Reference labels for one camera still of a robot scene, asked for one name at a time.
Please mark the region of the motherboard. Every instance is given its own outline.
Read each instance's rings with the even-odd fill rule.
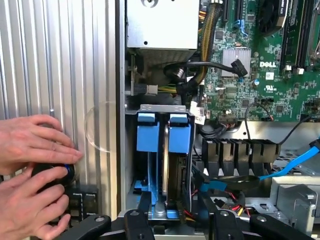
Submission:
[[[272,14],[267,12],[272,11],[270,7],[259,0],[224,1],[212,61],[230,65],[239,58],[248,74],[238,78],[216,68],[209,70],[203,95],[207,119],[241,121],[253,102],[264,105],[277,122],[298,122],[319,113],[320,1],[284,2],[288,6],[283,27],[268,33],[260,21],[268,25],[264,15]],[[259,107],[250,110],[248,119],[271,120]]]

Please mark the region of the hand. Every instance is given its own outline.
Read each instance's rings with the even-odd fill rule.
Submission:
[[[0,175],[12,174],[28,162],[74,164],[82,157],[74,147],[59,121],[49,115],[0,120]]]
[[[52,240],[68,226],[70,215],[64,215],[57,226],[47,223],[61,216],[69,198],[62,185],[37,193],[47,183],[63,178],[64,167],[55,167],[31,177],[28,167],[20,175],[0,184],[0,239],[21,240],[35,236]]]

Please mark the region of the black knob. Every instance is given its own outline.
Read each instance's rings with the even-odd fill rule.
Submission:
[[[67,187],[75,180],[76,170],[73,164],[69,165],[69,164],[56,164],[56,163],[39,163],[35,165],[35,167],[33,168],[31,176],[33,177],[34,175],[40,172],[43,172],[48,169],[53,169],[55,167],[65,167],[68,170],[67,175],[64,176],[63,178],[55,179],[54,181],[46,184],[40,190],[40,192],[57,184],[61,184],[64,187]]]

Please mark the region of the fan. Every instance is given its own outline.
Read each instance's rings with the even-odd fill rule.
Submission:
[[[264,37],[283,28],[287,19],[288,0],[265,0],[260,7],[258,27]]]

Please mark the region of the microchip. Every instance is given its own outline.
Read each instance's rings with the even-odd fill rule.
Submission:
[[[215,39],[216,40],[223,40],[224,39],[224,32],[223,31],[216,31],[215,32]]]
[[[241,106],[243,108],[247,108],[249,106],[249,100],[248,99],[243,99]]]
[[[277,114],[280,114],[280,113],[282,113],[284,111],[284,106],[283,105],[277,105],[277,106],[275,106],[275,112],[277,113]]]
[[[246,20],[247,20],[248,22],[253,22],[253,21],[255,20],[255,15],[248,15],[247,18],[246,18]]]

